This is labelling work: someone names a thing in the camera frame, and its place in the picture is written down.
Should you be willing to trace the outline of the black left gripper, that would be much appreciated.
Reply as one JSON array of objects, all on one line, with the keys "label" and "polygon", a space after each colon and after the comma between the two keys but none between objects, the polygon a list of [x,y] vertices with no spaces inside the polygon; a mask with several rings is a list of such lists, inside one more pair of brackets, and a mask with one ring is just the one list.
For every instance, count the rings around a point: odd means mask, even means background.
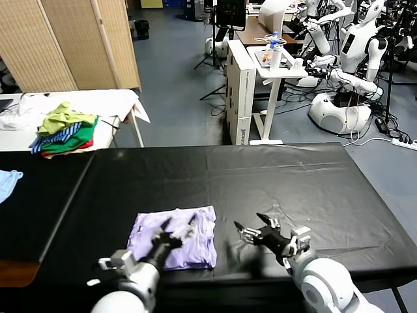
[{"label": "black left gripper", "polygon": [[152,248],[143,257],[143,262],[149,263],[154,267],[164,267],[167,258],[172,250],[181,247],[181,243],[185,243],[195,234],[195,225],[197,224],[197,214],[194,213],[187,221],[186,225],[181,226],[174,232],[166,232],[171,222],[171,217],[167,218],[159,228],[154,232],[152,237]]}]

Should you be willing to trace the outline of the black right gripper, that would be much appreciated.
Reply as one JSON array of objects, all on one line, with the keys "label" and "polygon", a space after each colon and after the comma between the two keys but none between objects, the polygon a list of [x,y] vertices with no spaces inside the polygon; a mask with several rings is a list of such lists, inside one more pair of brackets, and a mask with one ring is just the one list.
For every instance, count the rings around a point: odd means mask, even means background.
[{"label": "black right gripper", "polygon": [[256,215],[267,226],[262,227],[259,231],[253,228],[245,228],[241,223],[234,221],[240,239],[251,245],[254,244],[255,239],[259,239],[259,244],[267,247],[276,256],[288,255],[291,240],[281,235],[279,219],[262,213],[256,213]]}]

